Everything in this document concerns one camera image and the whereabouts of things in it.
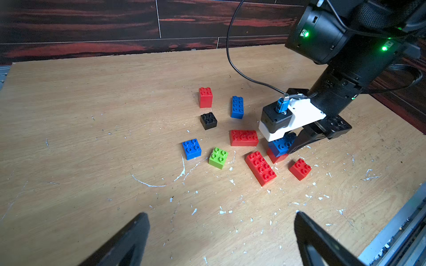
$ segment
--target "2x4 lego brick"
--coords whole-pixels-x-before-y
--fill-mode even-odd
[[[200,88],[200,108],[211,108],[213,103],[213,94],[210,88]]]
[[[231,130],[229,132],[231,146],[253,146],[259,143],[256,130]]]
[[[243,116],[244,116],[244,99],[243,97],[233,96],[231,117],[242,119]]]
[[[257,151],[247,155],[245,162],[261,186],[264,186],[266,183],[276,178],[275,172],[271,169],[260,152]]]

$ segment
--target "blue lego brick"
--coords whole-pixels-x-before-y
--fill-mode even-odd
[[[200,145],[198,144],[197,139],[182,142],[182,146],[185,150],[187,160],[191,160],[193,158],[197,158],[201,156],[201,148],[200,148]]]
[[[244,99],[242,97],[232,96],[232,118],[242,119],[244,115]]]
[[[296,137],[296,133],[288,133],[280,139],[268,142],[268,146],[275,157],[279,157],[288,152],[288,148],[291,147]]]

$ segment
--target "white paint speck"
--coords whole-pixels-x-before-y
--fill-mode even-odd
[[[336,211],[338,211],[341,215],[343,215],[343,212],[345,211],[346,209],[341,209],[341,210],[336,210]]]

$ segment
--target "black cable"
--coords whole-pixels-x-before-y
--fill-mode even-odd
[[[351,32],[353,32],[353,33],[355,33],[355,34],[358,34],[358,35],[362,35],[362,36],[370,36],[370,37],[377,37],[377,38],[383,38],[383,39],[388,39],[389,38],[389,36],[385,36],[385,35],[383,35],[383,34],[376,34],[376,33],[370,33],[370,32],[365,32],[365,31],[358,31],[358,30],[356,30],[356,29],[352,29],[352,28],[349,28],[345,23],[343,23],[343,21],[340,19],[340,16],[339,16],[339,14],[336,12],[336,10],[334,9],[334,7],[333,7],[333,5],[330,3],[330,0],[325,0],[326,2],[327,2],[327,4],[328,4],[328,6],[331,8],[331,10],[332,10],[332,12],[334,13],[334,16],[337,18],[337,21],[340,23],[340,25],[345,29],[345,30],[347,30],[347,31],[351,31]],[[404,36],[400,36],[400,37],[392,37],[393,39],[397,39],[397,38],[402,38],[402,37],[405,37],[406,35],[404,35]]]
[[[423,73],[421,70],[419,70],[418,68],[415,68],[413,66],[410,65],[404,65],[404,64],[393,64],[390,65],[388,67],[389,70],[393,70],[393,71],[407,71],[409,72],[411,75],[413,75],[414,79],[413,81],[404,86],[404,87],[400,87],[400,88],[394,88],[394,89],[367,89],[367,90],[363,90],[361,92],[361,94],[373,94],[373,93],[384,93],[384,92],[393,92],[393,91],[397,91],[397,90],[401,90],[401,89],[406,89],[409,88],[417,83],[420,82],[420,80],[423,78]]]
[[[232,64],[231,58],[229,57],[229,35],[230,35],[230,33],[231,33],[232,23],[234,22],[234,19],[235,19],[235,17],[237,16],[238,10],[240,9],[240,7],[242,6],[242,4],[243,4],[243,3],[244,3],[244,0],[241,0],[241,2],[240,2],[240,4],[238,5],[237,9],[235,9],[235,12],[234,12],[234,15],[232,16],[231,22],[229,23],[229,27],[228,27],[228,34],[226,35],[226,55],[228,56],[229,64],[231,64],[231,66],[235,69],[235,71],[237,71],[237,73],[238,73],[238,74],[242,75],[244,78],[248,79],[249,81],[254,82],[254,83],[257,83],[257,84],[260,84],[260,85],[263,85],[263,86],[267,86],[267,87],[269,87],[269,88],[271,88],[271,89],[276,90],[277,92],[280,92],[280,93],[284,94],[284,92],[283,92],[282,90],[277,89],[277,88],[275,88],[275,87],[274,87],[274,86],[272,86],[272,85],[269,85],[269,84],[264,83],[264,82],[256,81],[256,80],[254,80],[254,79],[251,79],[251,78],[247,77],[246,75],[244,75],[243,73],[241,73],[241,71],[239,71],[239,70],[238,70],[238,69],[234,66],[234,64]]]

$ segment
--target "blue connector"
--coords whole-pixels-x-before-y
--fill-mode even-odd
[[[275,111],[279,114],[284,113],[287,114],[288,105],[290,103],[290,98],[288,94],[284,94],[284,97],[279,98],[276,103]]]
[[[232,118],[242,119],[244,115],[244,99],[242,97],[232,96]]]

